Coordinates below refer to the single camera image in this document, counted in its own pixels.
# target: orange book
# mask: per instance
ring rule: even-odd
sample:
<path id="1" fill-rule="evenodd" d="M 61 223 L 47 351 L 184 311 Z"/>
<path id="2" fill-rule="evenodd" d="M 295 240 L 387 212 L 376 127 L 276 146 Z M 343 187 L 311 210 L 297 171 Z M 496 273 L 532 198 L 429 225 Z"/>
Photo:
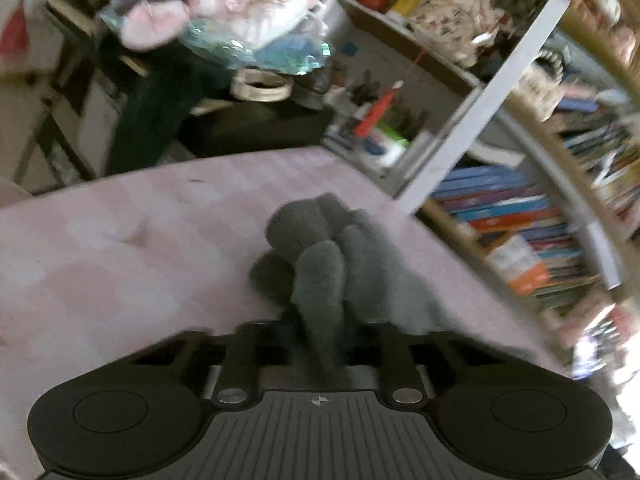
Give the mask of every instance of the orange book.
<path id="1" fill-rule="evenodd" d="M 513 230 L 516 226 L 517 229 L 527 228 L 527 224 L 537 222 L 539 220 L 556 218 L 559 214 L 560 210 L 557 207 L 547 207 L 546 209 L 538 209 L 537 211 L 525 211 L 510 215 L 471 220 L 468 224 L 479 232 L 489 233 L 494 231 Z"/>
<path id="2" fill-rule="evenodd" d="M 551 279 L 542 259 L 518 234 L 506 234 L 495 240 L 488 247 L 486 260 L 517 294 L 523 296 Z"/>

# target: green fabric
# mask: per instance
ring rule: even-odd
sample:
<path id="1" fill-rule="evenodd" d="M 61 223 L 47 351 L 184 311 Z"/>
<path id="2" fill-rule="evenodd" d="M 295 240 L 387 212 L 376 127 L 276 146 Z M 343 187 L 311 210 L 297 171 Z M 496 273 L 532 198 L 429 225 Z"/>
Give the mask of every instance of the green fabric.
<path id="1" fill-rule="evenodd" d="M 156 164 L 177 139 L 191 108 L 227 89 L 231 72 L 186 49 L 165 50 L 129 93 L 106 167 L 106 176 Z"/>

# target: bookshelf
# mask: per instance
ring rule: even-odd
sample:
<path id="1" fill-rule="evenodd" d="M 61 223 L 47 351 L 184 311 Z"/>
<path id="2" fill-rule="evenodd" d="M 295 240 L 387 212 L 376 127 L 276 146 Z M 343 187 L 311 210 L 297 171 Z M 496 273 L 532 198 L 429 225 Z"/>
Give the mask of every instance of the bookshelf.
<path id="1" fill-rule="evenodd" d="M 337 2 L 349 20 L 346 28 L 354 27 L 366 31 L 405 59 L 413 59 L 420 52 L 420 43 L 415 40 L 409 30 L 399 27 L 379 13 L 366 9 L 353 0 L 337 0 Z M 546 25 L 547 31 L 539 30 L 536 33 L 538 37 L 544 34 L 545 41 L 555 27 L 555 25 L 549 27 L 549 22 Z M 608 50 L 604 38 L 587 34 L 585 28 L 579 23 L 578 15 L 571 10 L 565 12 L 560 19 L 558 30 L 559 41 L 571 41 L 586 50 L 593 58 L 593 64 L 601 66 L 603 72 L 608 73 L 620 88 L 628 92 L 630 105 L 633 107 L 640 105 L 640 92 L 635 82 L 626 75 L 618 60 Z M 399 205 L 407 213 L 413 213 L 416 208 L 419 208 L 417 212 L 419 218 L 446 239 L 494 290 L 501 290 L 501 294 L 508 294 L 508 287 L 484 262 L 482 247 L 465 238 L 457 224 L 437 203 L 427 200 L 431 191 L 446 177 L 460 156 L 483 132 L 486 123 L 475 119 L 469 120 L 468 113 L 473 104 L 477 103 L 478 96 L 486 92 L 489 85 L 485 86 L 474 75 L 453 65 L 436 52 L 430 52 L 424 56 L 419 66 L 458 97 L 457 110 L 447 123 L 438 126 L 436 141 L 432 142 L 429 148 L 425 146 L 415 148 L 416 152 L 421 150 L 419 155 L 422 156 L 420 161 L 422 167 L 416 175 L 403 181 L 402 175 L 392 172 L 385 178 L 381 178 L 377 174 L 372 174 L 369 168 L 360 169 L 372 180 L 377 181 L 386 192 L 395 196 Z M 514 82 L 514 75 L 519 75 L 520 72 L 514 67 L 507 70 L 511 71 L 510 81 Z M 590 181 L 578 167 L 571 153 L 557 136 L 549 134 L 544 124 L 533 117 L 519 98 L 510 94 L 509 91 L 494 97 L 493 102 L 498 102 L 498 106 L 495 115 L 493 112 L 490 113 L 490 116 L 493 116 L 490 125 L 500 125 L 506 132 L 508 141 L 511 144 L 515 143 L 517 149 L 530 161 L 530 167 L 534 168 L 535 182 L 541 183 L 545 193 L 562 204 L 564 216 L 580 233 L 580 244 L 587 249 L 585 257 L 590 267 L 596 269 L 602 276 L 607 288 L 616 299 L 633 297 L 640 300 L 640 258 L 635 248 L 626 243 L 620 235 L 617 220 L 596 197 Z M 469 125 L 474 122 L 480 126 L 470 128 Z M 466 130 L 463 135 L 457 134 L 455 128 L 461 123 Z M 329 147 L 350 160 L 356 167 L 359 166 L 357 160 L 350 159 L 348 151 L 340 150 L 337 146 L 329 145 Z M 554 322 L 549 322 L 548 317 L 542 316 L 540 304 L 532 298 L 511 294 L 508 302 L 519 304 L 523 310 L 535 316 L 537 322 L 545 326 L 547 331 L 555 325 Z"/>

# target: book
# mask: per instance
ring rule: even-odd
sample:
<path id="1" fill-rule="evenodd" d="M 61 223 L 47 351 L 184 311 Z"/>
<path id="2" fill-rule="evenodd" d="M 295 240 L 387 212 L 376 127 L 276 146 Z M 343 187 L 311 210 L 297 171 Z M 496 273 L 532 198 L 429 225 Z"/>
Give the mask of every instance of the book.
<path id="1" fill-rule="evenodd" d="M 542 260 L 517 234 L 505 234 L 487 247 L 485 261 L 517 294 L 531 294 L 550 275 Z"/>
<path id="2" fill-rule="evenodd" d="M 565 258 L 570 260 L 572 258 L 580 258 L 582 256 L 582 250 L 578 247 L 570 249 L 545 249 L 536 251 L 536 254 L 542 259 Z"/>
<path id="3" fill-rule="evenodd" d="M 512 187 L 502 191 L 488 191 L 476 195 L 463 196 L 461 198 L 447 198 L 440 202 L 440 205 L 447 212 L 481 207 L 483 205 L 494 204 L 501 200 L 508 200 L 516 197 L 537 196 L 542 193 L 538 186 Z"/>
<path id="4" fill-rule="evenodd" d="M 449 198 L 466 198 L 469 196 L 477 196 L 482 193 L 488 193 L 491 191 L 504 191 L 507 189 L 513 188 L 522 188 L 527 187 L 528 185 L 521 184 L 520 186 L 515 186 L 510 182 L 501 182 L 500 184 L 487 184 L 486 186 L 475 186 L 468 187 L 466 189 L 449 189 L 446 191 L 434 191 L 431 194 L 431 198 L 434 200 L 446 200 Z"/>
<path id="5" fill-rule="evenodd" d="M 556 110 L 558 111 L 578 110 L 579 112 L 589 114 L 594 113 L 599 108 L 600 104 L 597 103 L 594 99 L 580 99 L 566 96 L 560 99 L 558 106 L 556 106 Z"/>
<path id="6" fill-rule="evenodd" d="M 589 290 L 591 285 L 574 286 L 572 288 L 566 288 L 565 290 L 551 290 L 548 288 L 541 288 L 534 294 L 538 301 L 545 303 L 547 301 L 553 301 L 556 299 L 564 300 L 561 304 L 567 304 L 569 301 L 579 300 Z"/>
<path id="7" fill-rule="evenodd" d="M 552 280 L 568 280 L 569 278 L 581 278 L 584 276 L 584 270 L 581 267 L 556 267 L 549 269 Z"/>
<path id="8" fill-rule="evenodd" d="M 512 223 L 512 224 L 501 225 L 501 226 L 488 226 L 488 227 L 472 226 L 472 227 L 473 229 L 476 230 L 478 234 L 495 233 L 495 232 L 502 232 L 502 231 L 526 232 L 532 229 L 559 226 L 563 222 L 564 222 L 564 219 L 560 217 L 554 217 L 554 218 L 547 218 L 542 220 Z"/>
<path id="9" fill-rule="evenodd" d="M 488 218 L 479 218 L 477 220 L 466 221 L 473 229 L 492 229 L 501 227 L 506 230 L 511 230 L 513 225 L 523 225 L 528 222 L 535 222 L 538 220 L 545 220 L 554 218 L 560 215 L 560 211 L 556 207 L 547 207 L 544 209 L 536 209 L 533 211 L 521 211 L 517 213 L 491 216 Z"/>
<path id="10" fill-rule="evenodd" d="M 593 114 L 562 112 L 553 114 L 545 121 L 545 129 L 550 134 L 562 132 L 586 132 L 608 126 L 617 118 L 616 113 L 601 108 Z"/>
<path id="11" fill-rule="evenodd" d="M 615 173 L 617 171 L 622 170 L 629 164 L 633 164 L 636 160 L 638 160 L 638 152 L 636 150 L 626 150 L 623 153 L 620 153 L 613 161 L 611 165 L 611 173 Z"/>
<path id="12" fill-rule="evenodd" d="M 623 194 L 636 187 L 640 180 L 640 159 L 625 166 L 616 173 L 609 175 L 605 178 L 595 192 L 601 200 L 605 202 L 616 196 L 617 194 Z"/>
<path id="13" fill-rule="evenodd" d="M 619 146 L 623 142 L 622 139 L 615 136 L 605 134 L 603 136 L 595 137 L 594 139 L 585 140 L 580 144 L 576 144 L 569 148 L 569 152 L 573 156 L 584 156 L 591 150 L 599 148 L 601 146 Z"/>
<path id="14" fill-rule="evenodd" d="M 585 289 L 592 283 L 596 282 L 599 276 L 581 276 L 571 280 L 556 280 L 555 283 L 547 283 L 534 292 L 534 296 L 542 296 L 545 294 L 555 294 L 566 290 L 574 290 L 576 288 Z"/>
<path id="15" fill-rule="evenodd" d="M 616 214 L 624 213 L 638 200 L 639 196 L 640 187 L 636 186 L 618 199 L 607 202 L 607 205 L 612 208 Z"/>
<path id="16" fill-rule="evenodd" d="M 615 307 L 608 291 L 595 285 L 564 318 L 564 323 L 556 331 L 565 348 L 571 349 L 590 326 L 596 326 Z"/>
<path id="17" fill-rule="evenodd" d="M 524 153 L 506 150 L 486 144 L 479 139 L 474 140 L 466 150 L 469 157 L 485 164 L 501 164 L 509 168 L 517 168 L 525 158 Z"/>
<path id="18" fill-rule="evenodd" d="M 521 231 L 520 236 L 525 240 L 544 240 L 546 238 L 555 238 L 558 236 L 568 235 L 567 225 L 565 223 L 551 226 L 532 227 Z"/>
<path id="19" fill-rule="evenodd" d="M 570 249 L 575 247 L 575 242 L 570 236 L 558 236 L 547 238 L 546 240 L 529 240 L 529 245 L 536 251 L 546 251 L 550 249 Z"/>
<path id="20" fill-rule="evenodd" d="M 472 220 L 481 220 L 483 218 L 537 211 L 538 209 L 546 209 L 549 207 L 551 207 L 551 202 L 549 202 L 548 198 L 535 198 L 533 200 L 523 202 L 493 204 L 487 207 L 464 209 L 456 212 L 455 217 L 457 220 L 470 222 Z"/>
<path id="21" fill-rule="evenodd" d="M 609 207 L 617 207 L 618 203 L 623 203 L 625 200 L 629 200 L 630 196 L 635 196 L 640 192 L 640 186 L 635 186 L 632 189 L 628 189 L 625 192 L 612 196 L 604 201 Z"/>
<path id="22" fill-rule="evenodd" d="M 487 175 L 502 175 L 502 174 L 514 174 L 511 168 L 501 166 L 499 164 L 491 164 L 486 166 L 471 166 L 469 168 L 454 168 L 449 171 L 449 174 L 445 177 L 446 180 L 459 180 L 460 178 L 470 178 L 474 176 L 487 176 Z"/>
<path id="23" fill-rule="evenodd" d="M 591 130 L 589 132 L 584 132 L 583 134 L 571 135 L 569 137 L 565 137 L 562 140 L 564 146 L 569 149 L 574 146 L 579 146 L 589 140 L 598 139 L 599 137 L 604 136 L 611 129 L 610 125 L 603 126 L 601 128 L 597 128 L 596 130 Z"/>
<path id="24" fill-rule="evenodd" d="M 440 193 L 443 191 L 472 189 L 484 186 L 487 186 L 489 188 L 491 186 L 503 186 L 500 189 L 509 189 L 510 187 L 524 187 L 528 185 L 529 183 L 519 173 L 472 176 L 469 178 L 459 178 L 457 180 L 444 180 L 435 189 L 434 195 L 435 193 Z"/>

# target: wooden shelf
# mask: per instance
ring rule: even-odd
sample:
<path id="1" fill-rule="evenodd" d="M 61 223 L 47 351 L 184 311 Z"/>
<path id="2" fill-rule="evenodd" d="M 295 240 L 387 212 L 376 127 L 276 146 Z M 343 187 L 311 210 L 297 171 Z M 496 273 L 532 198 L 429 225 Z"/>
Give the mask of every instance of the wooden shelf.
<path id="1" fill-rule="evenodd" d="M 562 365 L 571 362 L 571 352 L 563 348 L 553 334 L 555 327 L 550 322 L 553 315 L 547 313 L 548 317 L 545 317 L 536 300 L 529 296 L 516 295 L 495 270 L 485 262 L 484 249 L 471 238 L 463 235 L 449 214 L 433 200 L 427 200 L 416 216 L 446 241 L 449 247 L 489 285 L 505 304 L 517 309 L 526 321 L 533 323 L 538 328 L 547 348 Z"/>
<path id="2" fill-rule="evenodd" d="M 550 166 L 562 171 L 562 177 L 566 183 L 579 195 L 584 202 L 587 210 L 591 211 L 600 225 L 607 238 L 610 240 L 613 248 L 622 259 L 626 276 L 623 276 L 623 290 L 617 291 L 620 296 L 626 294 L 636 298 L 636 302 L 640 302 L 640 256 L 631 243 L 628 243 L 622 236 L 617 219 L 611 211 L 600 201 L 591 189 L 585 173 L 576 164 L 574 157 L 564 147 L 558 136 L 546 132 L 543 123 L 539 123 L 529 111 L 522 105 L 522 102 L 510 96 L 504 103 L 506 112 L 518 122 L 524 130 L 532 137 L 532 140 L 538 144 L 547 158 L 541 161 L 546 169 Z"/>
<path id="3" fill-rule="evenodd" d="M 388 19 L 384 14 L 367 9 L 356 0 L 337 1 L 356 28 L 372 35 L 408 60 L 413 61 L 425 49 L 410 30 Z M 427 49 L 418 66 L 458 95 L 464 96 L 471 89 L 482 85 L 471 72 L 431 49 Z"/>

